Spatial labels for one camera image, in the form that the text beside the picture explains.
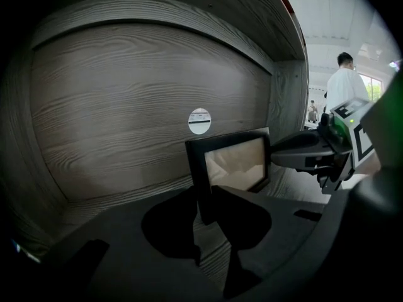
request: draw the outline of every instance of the wooden wall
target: wooden wall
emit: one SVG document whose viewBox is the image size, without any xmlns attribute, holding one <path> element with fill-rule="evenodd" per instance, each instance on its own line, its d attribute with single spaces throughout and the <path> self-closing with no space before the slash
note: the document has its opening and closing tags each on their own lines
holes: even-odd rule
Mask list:
<svg viewBox="0 0 403 302">
<path fill-rule="evenodd" d="M 69 201 L 189 175 L 188 117 L 207 109 L 204 136 L 265 126 L 271 76 L 200 35 L 160 25 L 88 28 L 36 50 L 33 126 Z"/>
<path fill-rule="evenodd" d="M 0 186 L 11 236 L 43 255 L 60 232 L 67 200 L 43 161 L 33 130 L 32 56 L 26 45 L 16 50 L 1 80 Z"/>
<path fill-rule="evenodd" d="M 0 95 L 1 189 L 37 256 L 110 206 L 190 186 L 195 108 L 212 115 L 205 136 L 302 127 L 307 60 L 281 0 L 39 2 Z"/>
</svg>

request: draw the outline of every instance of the circular hole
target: circular hole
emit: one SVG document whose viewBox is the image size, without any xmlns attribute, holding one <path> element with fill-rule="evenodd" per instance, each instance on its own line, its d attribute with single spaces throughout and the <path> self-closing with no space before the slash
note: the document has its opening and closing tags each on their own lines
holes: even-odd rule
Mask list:
<svg viewBox="0 0 403 302">
<path fill-rule="evenodd" d="M 190 113 L 188 124 L 194 134 L 203 134 L 210 128 L 212 118 L 206 109 L 197 108 Z"/>
</svg>

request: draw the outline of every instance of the person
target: person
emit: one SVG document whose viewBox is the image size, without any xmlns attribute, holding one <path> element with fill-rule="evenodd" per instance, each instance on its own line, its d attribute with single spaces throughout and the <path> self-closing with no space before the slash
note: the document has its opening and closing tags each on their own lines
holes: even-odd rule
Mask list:
<svg viewBox="0 0 403 302">
<path fill-rule="evenodd" d="M 369 100 L 364 81 L 355 71 L 352 56 L 341 53 L 338 56 L 338 64 L 339 70 L 327 82 L 327 113 L 353 97 Z"/>
<path fill-rule="evenodd" d="M 317 108 L 315 106 L 315 101 L 311 100 L 310 106 L 308 109 L 308 122 L 313 122 L 313 124 L 316 123 L 316 113 L 317 113 Z"/>
<path fill-rule="evenodd" d="M 327 103 L 325 104 L 325 107 L 323 108 L 323 113 L 326 113 L 326 106 L 327 106 Z"/>
</svg>

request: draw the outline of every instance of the black frame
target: black frame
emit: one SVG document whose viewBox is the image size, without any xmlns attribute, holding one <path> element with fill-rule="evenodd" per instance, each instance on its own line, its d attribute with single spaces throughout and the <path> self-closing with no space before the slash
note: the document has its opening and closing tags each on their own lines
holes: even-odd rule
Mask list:
<svg viewBox="0 0 403 302">
<path fill-rule="evenodd" d="M 247 191 L 257 193 L 270 182 L 270 136 L 269 128 L 259 128 L 256 130 L 236 132 L 217 137 L 200 138 L 197 140 L 186 141 L 186 151 L 188 153 L 188 162 L 193 184 L 198 194 L 198 204 L 201 214 L 201 220 L 208 225 L 215 221 L 213 206 L 211 204 L 212 194 L 210 181 L 208 179 L 205 153 L 227 148 L 232 145 L 263 139 L 264 145 L 264 178 Z"/>
</svg>

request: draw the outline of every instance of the screen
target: screen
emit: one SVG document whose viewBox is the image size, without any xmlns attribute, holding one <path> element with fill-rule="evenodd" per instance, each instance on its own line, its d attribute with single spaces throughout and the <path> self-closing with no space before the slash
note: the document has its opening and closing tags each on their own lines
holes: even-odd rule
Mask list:
<svg viewBox="0 0 403 302">
<path fill-rule="evenodd" d="M 248 190 L 264 179 L 263 138 L 205 153 L 210 186 Z"/>
</svg>

